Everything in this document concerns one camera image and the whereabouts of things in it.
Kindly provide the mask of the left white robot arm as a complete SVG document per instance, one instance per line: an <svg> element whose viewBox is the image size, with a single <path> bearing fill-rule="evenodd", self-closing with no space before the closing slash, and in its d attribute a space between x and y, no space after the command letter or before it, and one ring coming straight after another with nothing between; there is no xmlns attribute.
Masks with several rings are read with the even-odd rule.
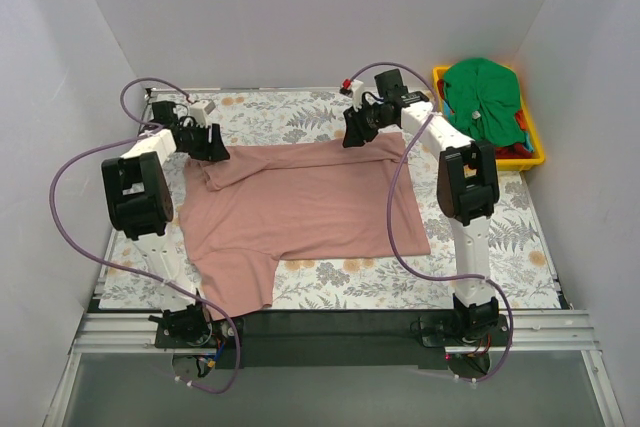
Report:
<svg viewBox="0 0 640 427"><path fill-rule="evenodd" d="M150 320L169 338L200 347L213 337L213 324L194 298L199 284L189 279L173 242L174 206L163 165L174 153L211 162L228 160L230 154L220 126L209 118L215 108L212 100L189 101L184 116L171 101L151 107L151 124L159 130L142 133L126 153L102 162L109 218L133 242L147 272L161 285L162 314Z"/></svg>

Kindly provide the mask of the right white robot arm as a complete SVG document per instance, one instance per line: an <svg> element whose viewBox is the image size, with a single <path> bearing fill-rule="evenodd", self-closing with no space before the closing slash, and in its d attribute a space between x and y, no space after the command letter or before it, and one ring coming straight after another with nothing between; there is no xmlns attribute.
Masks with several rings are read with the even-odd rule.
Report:
<svg viewBox="0 0 640 427"><path fill-rule="evenodd" d="M456 130L422 91L411 91L399 70L375 76L369 92L356 78L346 79L341 94L352 101L344 111L346 148L372 142L383 128L396 126L436 159L436 196L454 239L453 306L428 314L412 326L426 347L487 341L500 324L496 288L490 279L489 222L499 200L495 149Z"/></svg>

